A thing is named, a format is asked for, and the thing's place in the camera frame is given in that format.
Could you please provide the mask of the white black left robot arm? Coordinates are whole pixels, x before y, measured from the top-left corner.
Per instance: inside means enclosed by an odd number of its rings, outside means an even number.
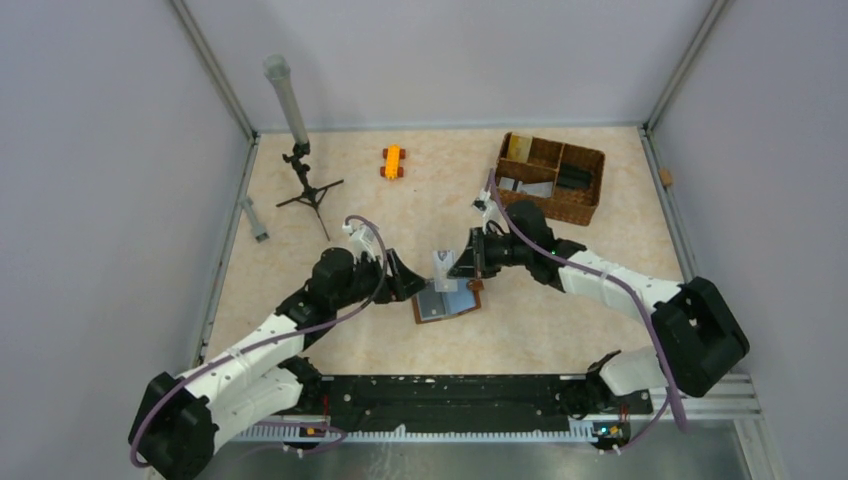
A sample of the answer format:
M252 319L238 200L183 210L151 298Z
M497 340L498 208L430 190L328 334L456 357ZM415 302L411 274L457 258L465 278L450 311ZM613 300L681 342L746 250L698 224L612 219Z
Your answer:
M296 374L296 357L344 321L340 310L403 302L426 285L392 249L375 258L325 250L304 285L251 333L198 367L148 383L128 435L131 462L166 479L194 479L257 422L314 410L321 388Z

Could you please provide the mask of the brown leather card holder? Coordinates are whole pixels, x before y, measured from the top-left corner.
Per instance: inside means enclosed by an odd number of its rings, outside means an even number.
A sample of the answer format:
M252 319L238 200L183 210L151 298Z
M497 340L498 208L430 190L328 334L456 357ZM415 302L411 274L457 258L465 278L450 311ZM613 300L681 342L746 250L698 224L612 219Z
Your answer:
M419 322L418 314L416 311L416 294L412 298L415 323L418 325L424 325L438 321L449 320L482 308L481 292L484 290L484 285L481 280L463 280L458 283L458 287L459 289L456 292L442 293L446 307L446 314L442 318L431 322ZM424 290L434 290L433 281L429 281L427 283L427 287Z

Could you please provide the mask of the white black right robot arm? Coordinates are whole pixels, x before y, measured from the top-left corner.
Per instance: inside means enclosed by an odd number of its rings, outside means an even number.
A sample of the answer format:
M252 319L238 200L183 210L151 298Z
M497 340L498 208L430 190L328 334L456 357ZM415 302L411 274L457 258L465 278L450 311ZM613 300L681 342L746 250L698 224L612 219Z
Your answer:
M644 324L652 344L613 352L594 363L589 404L612 412L627 395L669 387L702 397L750 351L750 342L718 287L703 277L663 280L605 260L585 245L558 238L531 201L506 209L509 228L470 230L448 277L482 280L504 267L525 268L538 283L593 299Z

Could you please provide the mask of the black credit card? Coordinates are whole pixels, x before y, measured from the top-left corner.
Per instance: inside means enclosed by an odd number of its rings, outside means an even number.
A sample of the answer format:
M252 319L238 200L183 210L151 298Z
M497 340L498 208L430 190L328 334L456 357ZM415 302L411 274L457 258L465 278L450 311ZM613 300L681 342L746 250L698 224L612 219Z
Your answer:
M419 292L415 298L416 311L421 323L436 321L446 314L443 294L434 290Z

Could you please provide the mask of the silver white credit card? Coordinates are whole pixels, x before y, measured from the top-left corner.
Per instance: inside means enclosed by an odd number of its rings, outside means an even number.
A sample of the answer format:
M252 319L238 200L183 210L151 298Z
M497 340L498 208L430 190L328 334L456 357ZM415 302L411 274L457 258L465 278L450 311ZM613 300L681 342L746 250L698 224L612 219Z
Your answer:
M456 292L458 281L449 277L449 271L456 262L454 250L435 250L432 253L433 287L438 293Z

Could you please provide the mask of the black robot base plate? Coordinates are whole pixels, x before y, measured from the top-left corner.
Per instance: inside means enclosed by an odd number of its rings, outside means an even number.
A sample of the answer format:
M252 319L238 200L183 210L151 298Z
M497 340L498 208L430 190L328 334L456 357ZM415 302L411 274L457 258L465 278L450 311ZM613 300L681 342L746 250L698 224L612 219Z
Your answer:
M617 397L583 375L336 375L309 382L278 414L349 433L524 433L653 411L647 391Z

